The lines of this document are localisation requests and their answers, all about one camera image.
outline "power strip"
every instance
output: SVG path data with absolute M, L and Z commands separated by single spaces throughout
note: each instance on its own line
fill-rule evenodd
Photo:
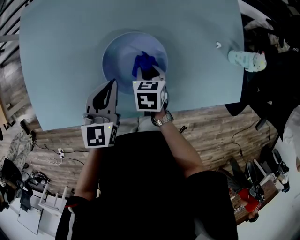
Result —
M 65 158 L 65 153 L 62 148 L 58 148 L 58 155 L 60 156 L 60 158 Z

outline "floor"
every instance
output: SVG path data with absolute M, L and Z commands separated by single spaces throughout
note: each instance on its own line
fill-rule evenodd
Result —
M 16 104 L 27 95 L 18 53 L 3 68 L 0 68 L 0 85 L 4 92 L 6 103 L 11 105 Z M 178 129 L 183 125 L 188 127 L 183 135 L 195 147 L 208 170 L 225 165 L 231 156 L 234 156 L 240 166 L 244 168 L 245 161 L 253 160 L 254 158 L 258 159 L 262 147 L 266 144 L 272 145 L 277 136 L 276 130 L 270 123 L 270 127 L 264 125 L 260 131 L 256 131 L 254 124 L 250 129 L 237 134 L 233 140 L 241 146 L 244 161 L 240 157 L 238 145 L 232 144 L 231 138 L 235 133 L 251 126 L 259 119 L 250 107 L 247 107 L 237 117 L 232 117 L 224 105 L 174 112 L 172 114 L 175 118 L 174 124 Z M 63 148 L 65 152 L 86 150 L 80 126 L 43 131 L 30 104 L 18 111 L 13 118 L 16 121 L 13 127 L 6 131 L 1 126 L 4 140 L 0 142 L 0 157 L 5 156 L 12 138 L 19 131 L 19 121 L 22 119 L 26 119 L 29 128 L 37 133 L 37 144 L 40 147 L 44 147 L 44 144 L 46 144 L 48 148 L 55 151 L 58 148 Z M 81 152 L 66 153 L 66 157 L 85 162 L 87 154 Z M 50 191 L 52 193 L 59 192 L 61 195 L 64 187 L 68 186 L 68 195 L 71 195 L 71 189 L 75 188 L 83 165 L 67 159 L 61 165 L 53 165 L 42 160 L 50 157 L 60 162 L 57 154 L 37 146 L 29 155 L 29 158 L 39 159 L 31 159 L 32 166 L 35 170 L 42 171 L 51 179 Z

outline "white cable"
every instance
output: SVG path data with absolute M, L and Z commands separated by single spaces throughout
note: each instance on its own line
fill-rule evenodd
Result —
M 40 160 L 40 161 L 46 161 L 46 162 L 48 162 L 48 163 L 50 163 L 50 164 L 54 164 L 54 165 L 60 165 L 60 164 L 63 163 L 63 162 L 62 162 L 62 159 L 61 159 L 61 163 L 58 163 L 58 161 L 57 161 L 55 158 L 53 158 L 53 157 L 50 157 L 49 160 L 47 160 L 47 159 L 38 159 L 38 158 L 36 158 L 36 157 L 31 157 L 31 158 L 29 158 L 29 161 L 30 161 L 30 164 L 31 164 L 31 165 L 32 165 L 31 159 L 36 159 L 36 160 Z

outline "silver watch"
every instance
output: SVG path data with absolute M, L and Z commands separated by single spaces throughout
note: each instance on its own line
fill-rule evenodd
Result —
M 160 127 L 161 125 L 164 125 L 165 123 L 167 123 L 169 121 L 173 121 L 173 120 L 174 120 L 174 118 L 168 110 L 165 111 L 165 116 L 163 116 L 159 120 L 155 120 L 155 118 L 152 117 L 153 125 L 158 126 L 158 127 Z

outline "light blue table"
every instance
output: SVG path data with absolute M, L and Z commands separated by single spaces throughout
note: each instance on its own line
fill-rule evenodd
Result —
M 240 100 L 243 69 L 227 60 L 244 49 L 237 0 L 37 0 L 22 12 L 20 55 L 43 130 L 82 125 L 88 95 L 105 82 L 103 52 L 129 31 L 164 45 L 170 111 Z M 134 97 L 119 92 L 117 112 L 138 116 Z

